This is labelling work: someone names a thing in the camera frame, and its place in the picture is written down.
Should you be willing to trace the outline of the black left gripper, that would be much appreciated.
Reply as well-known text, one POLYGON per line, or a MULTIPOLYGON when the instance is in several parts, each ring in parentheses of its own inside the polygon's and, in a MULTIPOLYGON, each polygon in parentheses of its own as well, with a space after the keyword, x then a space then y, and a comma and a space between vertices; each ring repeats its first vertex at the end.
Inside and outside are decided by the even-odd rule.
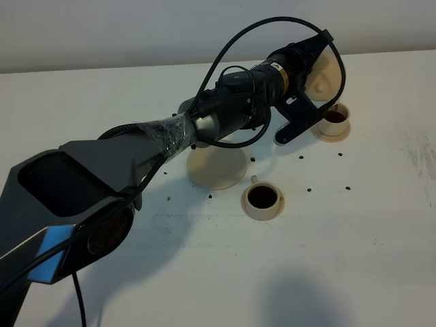
POLYGON ((297 99, 304 91, 303 83, 324 49, 333 41, 331 34, 324 29, 321 33, 297 43, 280 48, 267 57, 265 62, 278 69, 281 79, 268 81, 267 99, 297 99))

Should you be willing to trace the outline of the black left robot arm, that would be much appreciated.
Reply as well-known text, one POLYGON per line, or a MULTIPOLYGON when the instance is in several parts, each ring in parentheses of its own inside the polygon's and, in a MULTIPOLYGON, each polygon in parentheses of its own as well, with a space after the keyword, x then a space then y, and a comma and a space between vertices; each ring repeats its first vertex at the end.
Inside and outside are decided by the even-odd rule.
POLYGON ((271 53, 245 72, 221 74, 214 89, 160 121, 114 127, 96 140, 68 142, 14 166, 1 194, 1 325, 13 326, 32 283, 53 284, 114 251, 126 238, 142 191, 167 161, 199 140, 266 127, 278 107, 302 133, 320 115, 304 83, 327 31, 271 53))

